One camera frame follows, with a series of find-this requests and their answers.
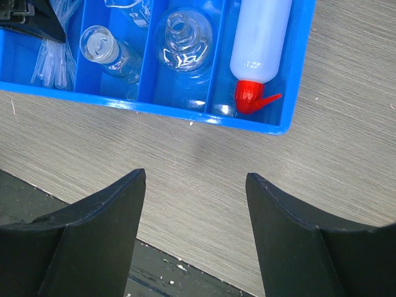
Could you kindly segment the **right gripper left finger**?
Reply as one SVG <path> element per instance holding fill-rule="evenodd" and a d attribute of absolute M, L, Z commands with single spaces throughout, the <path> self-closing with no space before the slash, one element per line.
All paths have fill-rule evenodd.
<path fill-rule="evenodd" d="M 144 204 L 146 174 L 29 223 L 1 227 L 2 296 L 122 296 Z"/>

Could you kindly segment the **clear glass flask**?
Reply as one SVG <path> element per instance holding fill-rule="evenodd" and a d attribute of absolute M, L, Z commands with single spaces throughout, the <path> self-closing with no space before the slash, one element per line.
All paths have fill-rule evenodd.
<path fill-rule="evenodd" d="M 176 72 L 206 66 L 213 54 L 214 30 L 209 15 L 193 7 L 166 11 L 154 31 L 154 53 L 159 63 Z"/>

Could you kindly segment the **blue divided plastic bin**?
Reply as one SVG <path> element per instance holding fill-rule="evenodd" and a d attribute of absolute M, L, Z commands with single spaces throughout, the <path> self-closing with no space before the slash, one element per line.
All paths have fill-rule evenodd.
<path fill-rule="evenodd" d="M 40 39 L 1 30 L 1 88 L 264 134 L 284 134 L 291 126 L 298 98 L 315 6 L 314 1 L 293 1 L 279 72 L 265 86 L 265 96 L 279 93 L 281 98 L 250 115 L 235 109 L 237 80 L 230 70 L 239 1 L 149 1 L 145 17 L 150 26 L 146 29 L 136 26 L 119 9 L 106 7 L 103 1 L 84 1 L 68 24 L 67 39 L 77 64 L 70 90 L 46 88 L 33 78 Z M 182 7 L 205 12 L 214 32 L 210 62 L 194 72 L 172 71 L 155 56 L 157 22 L 168 10 Z M 142 56 L 139 83 L 112 77 L 83 56 L 80 36 L 92 25 L 108 28 Z"/>

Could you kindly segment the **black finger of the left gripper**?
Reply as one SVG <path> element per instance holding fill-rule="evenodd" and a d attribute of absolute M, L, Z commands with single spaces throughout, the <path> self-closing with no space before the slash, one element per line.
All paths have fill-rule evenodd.
<path fill-rule="evenodd" d="M 33 37 L 66 42 L 50 1 L 1 0 L 1 28 Z"/>

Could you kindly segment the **small clear glass beaker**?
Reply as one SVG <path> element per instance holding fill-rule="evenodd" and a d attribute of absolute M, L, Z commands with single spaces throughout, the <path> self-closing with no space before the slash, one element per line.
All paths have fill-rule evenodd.
<path fill-rule="evenodd" d="M 142 56 L 126 41 L 115 38 L 101 25 L 93 25 L 80 37 L 83 56 L 102 66 L 105 73 L 129 84 L 140 80 Z"/>

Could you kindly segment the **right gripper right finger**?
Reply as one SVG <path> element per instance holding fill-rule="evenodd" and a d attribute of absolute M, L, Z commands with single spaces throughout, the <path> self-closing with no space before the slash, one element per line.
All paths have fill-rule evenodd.
<path fill-rule="evenodd" d="M 325 212 L 256 173 L 246 196 L 267 296 L 394 296 L 395 225 Z"/>

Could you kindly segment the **red cap wash bottle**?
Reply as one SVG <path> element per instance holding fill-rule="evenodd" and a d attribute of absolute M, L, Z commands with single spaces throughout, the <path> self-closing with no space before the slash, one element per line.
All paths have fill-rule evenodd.
<path fill-rule="evenodd" d="M 230 59 L 239 113 L 253 114 L 282 97 L 265 98 L 264 90 L 278 74 L 291 5 L 290 0 L 241 1 Z"/>

